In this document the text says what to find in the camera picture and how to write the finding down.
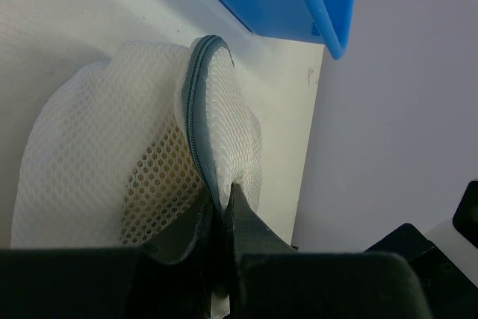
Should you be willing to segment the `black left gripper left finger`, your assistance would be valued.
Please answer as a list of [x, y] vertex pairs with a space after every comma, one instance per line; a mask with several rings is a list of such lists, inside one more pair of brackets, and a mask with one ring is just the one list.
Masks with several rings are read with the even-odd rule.
[[210, 318], [214, 204], [201, 191], [185, 213], [140, 246], [139, 318]]

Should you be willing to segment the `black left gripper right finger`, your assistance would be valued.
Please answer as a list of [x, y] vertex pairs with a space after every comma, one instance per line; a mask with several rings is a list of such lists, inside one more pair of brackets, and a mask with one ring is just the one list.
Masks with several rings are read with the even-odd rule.
[[285, 298], [280, 266], [296, 253], [251, 209], [241, 186], [233, 184], [226, 208], [229, 317], [277, 313], [265, 307]]

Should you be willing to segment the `white mesh laundry bag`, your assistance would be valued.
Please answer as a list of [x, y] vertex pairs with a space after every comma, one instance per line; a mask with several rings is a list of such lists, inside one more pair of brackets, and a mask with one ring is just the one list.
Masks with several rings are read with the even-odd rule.
[[261, 127], [226, 42], [133, 41], [87, 65], [43, 107], [19, 170], [13, 248], [119, 247], [162, 232], [233, 185], [257, 209]]

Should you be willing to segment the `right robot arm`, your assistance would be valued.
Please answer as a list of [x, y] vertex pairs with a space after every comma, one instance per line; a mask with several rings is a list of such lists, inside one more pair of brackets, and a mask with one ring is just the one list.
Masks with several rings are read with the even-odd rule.
[[468, 183], [452, 219], [426, 234], [405, 223], [368, 249], [409, 263], [434, 318], [476, 318], [477, 180]]

